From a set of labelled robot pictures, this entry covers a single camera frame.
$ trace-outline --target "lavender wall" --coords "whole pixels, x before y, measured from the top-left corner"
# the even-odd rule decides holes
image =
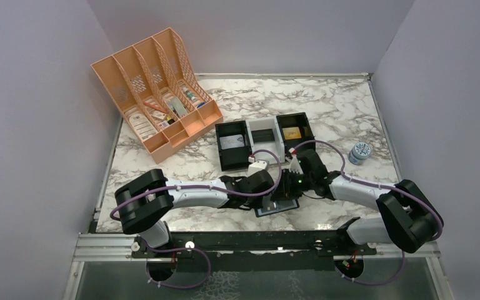
[[[361,73],[413,0],[88,2],[115,50],[172,27],[197,73]]]
[[[456,299],[480,299],[480,1],[415,0],[372,83],[404,177],[445,222]]]
[[[118,113],[85,0],[0,1],[0,299],[61,299]]]

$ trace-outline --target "wire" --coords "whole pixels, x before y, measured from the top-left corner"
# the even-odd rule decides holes
[[[302,192],[302,195],[303,195],[304,197],[308,197],[308,198],[310,198],[310,199],[315,199],[315,200],[324,199],[323,197],[316,198],[316,197],[308,196],[308,195],[305,194],[304,192]]]
[[[325,141],[318,141],[316,139],[313,139],[313,140],[309,140],[309,141],[304,141],[300,144],[298,144],[297,146],[295,146],[295,150],[298,149],[299,147],[301,147],[302,145],[305,145],[305,144],[310,144],[310,143],[320,143],[320,144],[323,144],[323,145],[327,145],[329,146],[330,148],[332,148],[336,153],[339,154],[339,157],[341,158],[341,160],[343,161],[343,163],[341,164],[341,169],[340,169],[340,172],[341,172],[341,176],[343,176],[343,178],[347,179],[348,181],[353,181],[355,183],[359,183],[359,184],[362,184],[364,186],[370,186],[372,188],[382,188],[382,189],[388,189],[388,190],[391,190],[391,191],[396,191],[397,193],[400,193],[406,197],[408,197],[409,199],[415,201],[416,203],[418,203],[420,206],[422,206],[425,210],[429,211],[431,213],[431,215],[433,216],[433,218],[435,219],[435,221],[437,222],[437,234],[435,236],[433,236],[430,241],[435,241],[436,239],[438,239],[442,234],[443,234],[443,223],[441,222],[441,218],[439,217],[439,215],[437,215],[437,213],[431,209],[431,207],[429,207],[426,203],[422,202],[422,200],[420,200],[419,198],[413,196],[412,194],[409,194],[408,192],[405,192],[401,189],[398,189],[394,186],[385,186],[383,184],[373,184],[373,183],[370,183],[370,182],[367,182],[367,181],[363,181],[363,180],[359,180],[359,179],[355,179],[355,178],[350,178],[347,174],[345,174],[345,157],[343,156],[343,153],[341,153],[340,150],[338,150],[334,145],[332,145],[331,143],[329,142],[325,142]],[[404,270],[404,267],[406,266],[406,253],[404,251],[402,251],[402,264],[400,265],[400,268],[398,269],[398,271],[396,272],[395,275],[393,275],[393,277],[389,278],[388,280],[386,281],[382,281],[382,282],[366,282],[366,281],[360,281],[360,280],[356,280],[354,278],[350,278],[350,277],[347,277],[345,276],[343,273],[341,273],[341,271],[336,268],[343,276],[343,278],[349,280],[349,281],[352,281],[354,283],[358,283],[358,284],[362,284],[362,285],[365,285],[365,286],[382,286],[382,285],[385,285],[385,284],[389,284],[393,281],[395,281],[398,277],[400,277],[400,275],[402,274],[402,271]]]
[[[347,259],[347,260],[350,261],[350,260],[352,259],[354,262],[356,262],[356,254],[357,254],[357,253],[358,253],[358,250],[356,250],[356,251],[352,254],[351,258],[349,258],[349,259]]]
[[[148,245],[148,242],[145,239],[143,239],[143,241],[146,243],[146,247],[150,251],[155,252],[155,253],[172,253],[172,252],[176,253],[178,251],[196,251],[197,253],[203,255],[203,257],[207,261],[207,274],[205,275],[205,277],[201,281],[199,281],[196,284],[192,284],[190,286],[177,286],[177,285],[174,285],[174,284],[163,283],[161,281],[155,281],[152,278],[152,276],[150,276],[149,268],[148,268],[148,266],[146,266],[146,275],[148,276],[148,279],[149,279],[148,283],[155,283],[155,284],[157,284],[158,287],[166,286],[167,288],[173,288],[173,289],[193,289],[193,288],[197,288],[198,286],[201,286],[211,277],[211,273],[212,273],[211,260],[209,259],[209,256],[207,256],[207,254],[204,251],[202,251],[198,248],[186,248],[186,247],[174,248],[174,249],[168,249],[168,250],[158,250],[158,249],[154,249],[154,248],[150,247]]]
[[[359,183],[359,184],[362,184],[364,186],[369,186],[369,187],[372,187],[372,188],[378,188],[380,187],[381,189],[388,189],[388,190],[391,190],[391,191],[395,191],[397,193],[400,193],[406,197],[408,197],[409,199],[417,202],[420,206],[422,206],[425,210],[429,211],[429,213],[433,216],[433,218],[435,219],[435,221],[437,222],[437,234],[435,234],[435,236],[433,236],[430,241],[435,241],[436,239],[438,239],[442,234],[443,234],[443,222],[441,222],[441,218],[439,217],[439,215],[433,210],[431,209],[431,207],[429,207],[426,203],[424,203],[422,200],[420,200],[419,198],[413,196],[412,194],[409,194],[408,192],[406,191],[403,191],[401,189],[398,189],[394,186],[385,186],[383,184],[374,184],[374,183],[370,183],[370,182],[367,182],[367,181],[363,181],[363,180],[359,180],[359,179],[355,179],[355,178],[350,178],[347,174],[345,174],[345,157],[343,156],[343,153],[341,153],[340,150],[338,150],[334,145],[332,145],[331,143],[329,142],[324,142],[324,141],[318,141],[316,139],[312,139],[312,140],[309,140],[309,141],[304,141],[300,144],[298,144],[297,146],[295,146],[295,150],[298,149],[299,147],[301,147],[302,145],[305,145],[305,144],[310,144],[310,143],[321,143],[321,144],[324,144],[324,145],[327,145],[329,146],[330,148],[332,148],[334,151],[336,151],[338,154],[339,154],[339,157],[341,157],[341,160],[343,161],[343,164],[341,165],[341,176],[343,176],[343,178],[347,179],[347,180],[351,180],[352,182],[355,182],[355,183]]]
[[[269,150],[265,150],[265,149],[260,149],[260,150],[257,150],[257,151],[254,151],[253,152],[253,156],[257,153],[260,153],[260,152],[265,152],[265,153],[269,153],[271,154],[271,156],[273,156],[273,158],[275,159],[275,161],[277,162],[277,166],[279,167],[279,176],[277,177],[277,180],[275,181],[275,183],[273,184],[272,187],[270,187],[269,189],[267,189],[266,191],[263,191],[263,192],[256,192],[254,194],[249,194],[249,193],[246,193],[246,192],[237,192],[237,191],[231,191],[231,190],[228,190],[228,189],[224,189],[224,188],[221,188],[221,187],[218,187],[218,186],[206,186],[206,185],[203,185],[203,184],[192,184],[192,185],[187,185],[187,186],[163,186],[163,187],[159,187],[157,189],[152,189],[150,191],[146,191],[142,194],[139,194],[127,201],[124,201],[123,203],[121,203],[119,206],[115,207],[110,213],[109,213],[109,217],[115,221],[120,221],[121,219],[119,217],[116,217],[115,216],[115,213],[120,211],[121,208],[123,208],[124,206],[127,206],[128,204],[130,203],[133,203],[143,197],[146,197],[148,195],[151,195],[151,194],[155,194],[155,193],[158,193],[158,192],[162,192],[162,191],[168,191],[170,189],[214,189],[214,190],[217,190],[217,191],[221,191],[221,192],[224,192],[224,193],[228,193],[228,194],[233,194],[233,195],[237,195],[237,196],[244,196],[244,197],[258,197],[258,196],[263,196],[267,193],[270,193],[271,191],[273,191],[274,189],[276,189],[278,186],[279,186],[279,183],[281,182],[281,176],[282,176],[282,173],[283,173],[283,168],[281,166],[281,162],[279,160],[279,158],[271,151]]]

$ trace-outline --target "white marble table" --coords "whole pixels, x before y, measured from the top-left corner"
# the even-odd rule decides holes
[[[362,165],[347,163],[346,171],[360,178],[396,182],[391,153],[373,97],[365,79],[203,79],[201,86],[217,101],[224,122],[305,112],[317,139],[343,153],[358,141],[372,146]],[[339,156],[325,146],[317,152],[329,171],[341,166]],[[114,192],[140,174],[161,168],[165,176],[202,181],[221,172],[214,130],[156,164],[126,123],[122,124],[97,225],[98,233],[121,233],[120,222],[109,218],[116,206]],[[269,172],[276,178],[277,167]],[[354,216],[370,218],[376,211],[350,202],[302,197],[299,209],[257,218],[254,211],[187,207],[169,211],[163,220],[172,231],[268,231],[336,229]]]

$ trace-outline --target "black bracket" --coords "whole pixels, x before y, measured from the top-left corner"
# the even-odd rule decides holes
[[[150,170],[115,192],[117,205],[147,190],[164,187],[167,180],[161,169]],[[149,229],[174,207],[174,197],[168,191],[157,192],[154,197],[153,201],[143,197],[121,208],[119,215],[124,234],[136,234]]]
[[[441,215],[414,182],[404,179],[395,186],[422,200],[439,216],[444,225]],[[407,253],[415,253],[437,233],[438,224],[433,215],[398,192],[391,191],[381,195],[376,204],[392,242]]]
[[[160,249],[183,248],[191,241],[207,253],[212,268],[222,271],[270,271],[281,269],[315,269],[333,271],[333,256],[375,255],[376,250],[367,245],[355,245],[343,229],[322,231],[248,231],[248,232],[171,232],[171,240]],[[172,253],[155,253],[144,246],[141,237],[135,241],[140,249],[132,258],[172,258]],[[266,254],[252,251],[266,251]],[[201,272],[206,263],[194,251],[179,251],[177,262],[158,262],[165,268],[172,265],[178,271]]]

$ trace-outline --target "mesh pattern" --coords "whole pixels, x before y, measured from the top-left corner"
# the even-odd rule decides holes
[[[148,65],[146,64],[146,61],[144,58],[141,56],[140,53],[137,53],[137,58],[139,59],[139,63],[141,64],[141,68],[144,71],[144,76],[146,77],[146,80],[148,81],[148,84],[150,85],[150,89],[152,90],[152,97],[154,100],[156,100],[156,103],[159,104],[174,120],[178,120],[178,117],[174,112],[166,105],[166,103],[163,100],[163,97],[161,96],[161,91],[157,87],[157,84],[155,81],[152,80],[154,76],[150,73],[150,70],[148,68]]]
[[[174,72],[174,74],[176,74],[179,71],[178,62],[176,61],[176,58],[171,57],[168,61],[170,62],[170,66],[172,67],[172,71]]]
[[[156,122],[154,121],[154,118],[152,118],[152,116],[150,116],[150,114],[148,113],[148,110],[146,110],[144,108],[144,104],[142,101],[140,101],[140,98],[139,98],[139,95],[137,94],[137,92],[135,91],[135,89],[133,88],[132,84],[131,84],[131,81],[129,80],[129,77],[128,75],[126,74],[126,72],[124,72],[124,69],[123,67],[117,62],[117,66],[119,67],[119,70],[121,71],[121,74],[122,76],[124,77],[124,80],[126,82],[126,84],[130,87],[129,88],[129,91],[131,92],[131,95],[133,96],[133,98],[135,99],[135,102],[137,103],[137,107],[139,108],[139,110],[146,116],[146,118],[148,118],[148,120],[152,123],[152,125],[157,129],[157,131],[161,131],[161,129],[159,128],[159,126],[156,124]]]
[[[159,71],[158,67],[151,68],[152,71],[152,78],[154,79],[155,83],[160,83],[163,81],[163,77],[161,76],[161,72]]]
[[[212,100],[212,98],[203,88],[201,88],[198,81],[196,80],[196,76],[194,75],[194,71],[192,70],[192,67],[190,65],[189,57],[187,56],[187,52],[185,51],[185,46],[183,45],[181,38],[175,32],[172,32],[172,36],[174,38],[174,44],[176,45],[176,52],[177,56],[179,57],[179,63],[181,64],[183,78],[191,86],[191,88],[203,98],[203,101],[209,102],[210,100]]]
[[[144,84],[143,78],[141,75],[137,75],[131,79],[131,86],[135,89],[138,94],[141,94],[146,90],[146,85]]]
[[[181,89],[178,86],[178,81],[176,80],[176,76],[174,75],[174,72],[172,72],[172,69],[169,66],[168,58],[164,53],[163,47],[161,47],[161,45],[155,39],[154,39],[154,44],[155,44],[157,53],[159,54],[159,60],[161,60],[162,70],[166,75],[166,81],[168,82],[168,87],[172,90],[172,93],[174,93],[174,95],[176,95],[176,97],[178,97],[179,100],[181,100],[181,102],[185,105],[185,108],[190,113],[193,112],[194,106],[189,102],[189,99],[186,98],[183,92],[181,92]]]
[[[111,89],[111,94],[117,102],[124,102],[128,100],[128,91],[124,88],[123,85],[116,86]]]

